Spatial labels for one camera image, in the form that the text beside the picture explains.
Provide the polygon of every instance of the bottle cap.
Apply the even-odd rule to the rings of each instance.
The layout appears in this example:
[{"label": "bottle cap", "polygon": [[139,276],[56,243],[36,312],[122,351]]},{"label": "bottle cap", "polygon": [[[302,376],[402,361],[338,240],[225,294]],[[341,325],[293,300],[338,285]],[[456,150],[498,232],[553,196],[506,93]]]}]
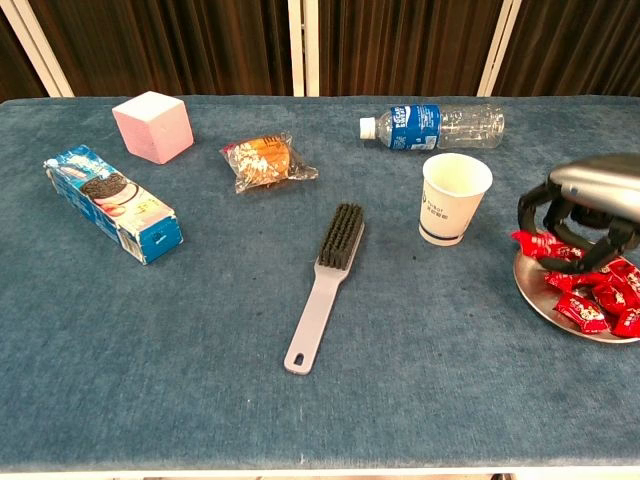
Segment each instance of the bottle cap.
[{"label": "bottle cap", "polygon": [[375,140],[376,139],[376,119],[361,118],[360,119],[360,138],[362,140]]}]

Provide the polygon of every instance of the gray plastic handle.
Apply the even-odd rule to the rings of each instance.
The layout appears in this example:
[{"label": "gray plastic handle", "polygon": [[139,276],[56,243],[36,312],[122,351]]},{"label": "gray plastic handle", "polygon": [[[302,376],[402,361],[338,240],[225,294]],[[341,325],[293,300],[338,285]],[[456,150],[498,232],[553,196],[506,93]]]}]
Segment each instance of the gray plastic handle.
[{"label": "gray plastic handle", "polygon": [[340,282],[338,278],[316,275],[311,294],[284,358],[284,368],[289,372],[307,375],[311,371]]}]

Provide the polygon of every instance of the pink block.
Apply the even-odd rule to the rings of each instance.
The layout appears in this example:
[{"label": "pink block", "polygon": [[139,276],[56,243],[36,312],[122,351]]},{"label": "pink block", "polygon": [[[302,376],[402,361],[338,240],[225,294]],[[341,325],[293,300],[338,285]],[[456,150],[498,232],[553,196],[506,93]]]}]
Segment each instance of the pink block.
[{"label": "pink block", "polygon": [[193,145],[182,100],[146,92],[113,108],[127,150],[154,163],[167,163]]}]

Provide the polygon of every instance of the candy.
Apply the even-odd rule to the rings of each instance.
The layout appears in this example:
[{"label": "candy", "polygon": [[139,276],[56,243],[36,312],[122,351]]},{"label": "candy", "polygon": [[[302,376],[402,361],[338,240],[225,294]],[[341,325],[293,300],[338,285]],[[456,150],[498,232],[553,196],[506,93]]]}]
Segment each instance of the candy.
[{"label": "candy", "polygon": [[629,270],[630,268],[635,268],[635,266],[625,260],[622,257],[618,257],[615,260],[609,262],[605,267],[602,268],[602,273],[613,273],[614,275],[622,275],[624,272]]},{"label": "candy", "polygon": [[563,292],[571,292],[573,290],[573,277],[573,275],[567,275],[566,273],[547,272],[544,275],[544,280]]},{"label": "candy", "polygon": [[622,314],[627,308],[627,300],[623,293],[609,283],[601,283],[591,290],[598,304],[607,312],[616,316]]},{"label": "candy", "polygon": [[612,333],[619,337],[640,337],[640,309],[627,309],[620,315]]},{"label": "candy", "polygon": [[561,242],[549,232],[534,235],[525,230],[520,230],[512,233],[511,238],[520,244],[522,254],[527,257],[578,260],[584,256],[582,249]]},{"label": "candy", "polygon": [[627,307],[640,307],[640,270],[626,260],[610,269],[611,277],[608,282],[624,295]]},{"label": "candy", "polygon": [[548,232],[534,235],[526,230],[513,232],[511,238],[520,244],[522,254],[527,257],[548,257],[551,253],[551,245],[560,243],[559,240]]},{"label": "candy", "polygon": [[571,293],[562,295],[555,309],[573,320],[582,333],[600,333],[609,328],[604,314],[595,303]]},{"label": "candy", "polygon": [[576,287],[599,285],[609,280],[609,275],[592,272],[578,275],[567,275],[560,272],[548,272],[544,276],[549,285],[559,288],[563,292],[571,292]]},{"label": "candy", "polygon": [[571,247],[563,243],[549,245],[549,257],[564,258],[567,260],[579,260],[584,256],[584,251],[578,247]]}]

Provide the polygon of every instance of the oreo cookie box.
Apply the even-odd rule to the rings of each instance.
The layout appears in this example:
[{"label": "oreo cookie box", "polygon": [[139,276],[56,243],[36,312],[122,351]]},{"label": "oreo cookie box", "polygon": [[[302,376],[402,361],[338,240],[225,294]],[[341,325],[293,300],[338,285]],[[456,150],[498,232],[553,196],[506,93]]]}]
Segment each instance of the oreo cookie box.
[{"label": "oreo cookie box", "polygon": [[86,145],[44,162],[56,191],[143,265],[182,243],[173,209]]}]

